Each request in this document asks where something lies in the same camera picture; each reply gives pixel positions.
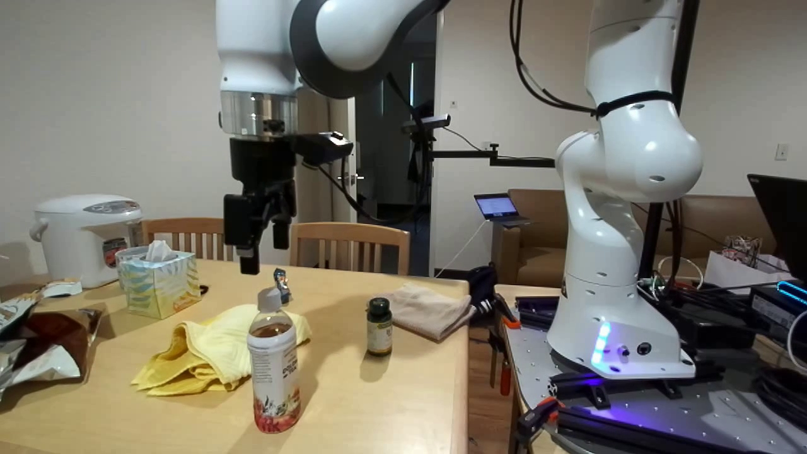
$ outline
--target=wooden floor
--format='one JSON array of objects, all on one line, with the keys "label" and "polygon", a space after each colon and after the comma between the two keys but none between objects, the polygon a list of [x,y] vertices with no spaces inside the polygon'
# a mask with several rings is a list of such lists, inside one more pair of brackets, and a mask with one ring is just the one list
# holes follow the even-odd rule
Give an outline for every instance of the wooden floor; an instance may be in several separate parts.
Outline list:
[{"label": "wooden floor", "polygon": [[505,453],[510,432],[512,396],[499,394],[498,377],[496,388],[491,389],[491,348],[487,345],[486,328],[470,329],[468,368],[468,452]]}]

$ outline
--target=wall outlet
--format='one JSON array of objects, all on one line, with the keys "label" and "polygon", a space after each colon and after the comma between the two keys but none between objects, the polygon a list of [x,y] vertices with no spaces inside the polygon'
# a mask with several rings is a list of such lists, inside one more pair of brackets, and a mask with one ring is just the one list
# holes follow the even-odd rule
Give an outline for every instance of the wall outlet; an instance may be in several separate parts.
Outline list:
[{"label": "wall outlet", "polygon": [[790,144],[778,144],[776,146],[776,161],[787,161],[788,154],[790,153]]}]

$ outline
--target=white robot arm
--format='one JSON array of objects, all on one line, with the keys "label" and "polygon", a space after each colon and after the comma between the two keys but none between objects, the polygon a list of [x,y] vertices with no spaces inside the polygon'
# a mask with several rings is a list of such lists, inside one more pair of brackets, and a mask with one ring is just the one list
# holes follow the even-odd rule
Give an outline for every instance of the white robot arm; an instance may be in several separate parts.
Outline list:
[{"label": "white robot arm", "polygon": [[[275,220],[294,152],[326,149],[327,161],[346,150],[339,135],[296,138],[300,81],[330,98],[362,93],[383,80],[409,31],[447,3],[218,0],[221,124],[234,136],[233,176],[245,183],[243,195],[225,199],[225,241],[238,247],[242,266],[245,257],[257,263],[255,245],[267,219]],[[566,139],[556,159],[570,232],[548,340],[568,360],[611,378],[695,374],[675,328],[636,292],[642,231],[630,210],[630,202],[677,199],[700,176],[700,147],[670,95],[680,3],[595,1],[586,87],[600,127]]]}]

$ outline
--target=table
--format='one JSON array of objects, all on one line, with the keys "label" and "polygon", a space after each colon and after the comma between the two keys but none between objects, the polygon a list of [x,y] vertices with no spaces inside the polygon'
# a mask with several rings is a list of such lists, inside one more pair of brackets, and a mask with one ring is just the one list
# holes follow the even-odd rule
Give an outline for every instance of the table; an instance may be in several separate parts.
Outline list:
[{"label": "table", "polygon": [[468,448],[468,329],[441,343],[395,329],[393,353],[365,357],[366,302],[407,281],[451,297],[467,283],[285,267],[313,340],[298,350],[303,413],[279,435],[255,427],[252,385],[232,393],[146,397],[130,386],[181,321],[201,322],[234,305],[256,304],[274,267],[242,275],[237,263],[198,260],[210,291],[196,305],[155,320],[126,311],[117,282],[38,310],[99,306],[108,314],[86,383],[24,383],[0,401],[0,452],[435,452]]},{"label": "table", "polygon": [[[516,303],[516,296],[560,296],[560,289],[559,288],[544,288],[544,287],[528,287],[525,285],[496,285],[495,287],[496,292],[498,292],[501,296],[504,297],[504,300],[508,302],[509,305],[513,305]],[[512,354],[510,353],[510,342],[508,341],[507,336],[504,337],[505,345],[507,346],[507,356],[508,358],[512,358]],[[524,403],[524,399],[521,398],[521,391],[518,387],[518,379],[516,378],[516,373],[513,373],[513,401],[512,401],[512,416],[511,416],[511,433],[512,430],[515,428],[515,422],[518,418],[521,417],[522,414],[526,413],[528,408],[527,405]],[[509,448],[508,452],[512,452],[514,449],[513,441],[511,438],[511,447]],[[556,445],[550,435],[543,431],[538,437],[536,437],[533,442],[530,444],[529,451],[533,454],[563,454],[564,451],[558,445]]]}]

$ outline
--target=doorway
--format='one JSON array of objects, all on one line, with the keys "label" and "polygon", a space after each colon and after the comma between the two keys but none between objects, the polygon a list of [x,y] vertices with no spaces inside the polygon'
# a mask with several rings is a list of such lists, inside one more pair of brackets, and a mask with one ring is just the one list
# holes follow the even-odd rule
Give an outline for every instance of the doorway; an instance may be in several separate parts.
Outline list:
[{"label": "doorway", "polygon": [[[391,67],[406,100],[421,116],[431,116],[434,106],[437,18],[418,24],[404,41],[398,61]],[[404,101],[385,79],[373,90],[356,97],[358,201],[371,215],[394,219],[410,212],[416,203],[422,161],[419,150],[401,125],[412,117]],[[410,275],[429,275],[431,224],[431,171],[424,182],[425,194],[414,216],[396,225],[409,232]],[[358,221],[378,224],[368,217]],[[397,249],[384,249],[382,272],[397,272]]]}]

